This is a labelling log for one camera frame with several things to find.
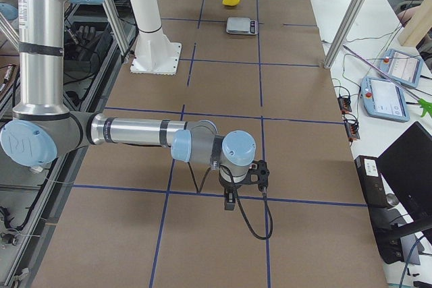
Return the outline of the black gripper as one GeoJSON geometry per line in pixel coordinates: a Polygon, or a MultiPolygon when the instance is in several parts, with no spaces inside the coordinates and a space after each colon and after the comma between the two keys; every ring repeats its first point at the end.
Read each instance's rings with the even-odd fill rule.
{"type": "Polygon", "coordinates": [[[236,177],[228,168],[219,169],[219,182],[224,188],[224,209],[233,211],[235,209],[234,192],[242,187],[242,182],[236,182],[236,177]]]}

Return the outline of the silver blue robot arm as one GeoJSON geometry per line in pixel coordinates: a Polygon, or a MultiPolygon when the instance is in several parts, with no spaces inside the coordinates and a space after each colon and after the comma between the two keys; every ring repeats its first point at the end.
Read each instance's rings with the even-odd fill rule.
{"type": "Polygon", "coordinates": [[[122,119],[72,112],[63,103],[64,11],[68,1],[18,0],[21,91],[1,146],[16,163],[41,166],[77,148],[102,143],[168,147],[185,163],[218,170],[225,208],[240,206],[238,188],[258,171],[256,143],[245,131],[220,136],[210,121],[122,119]]]}

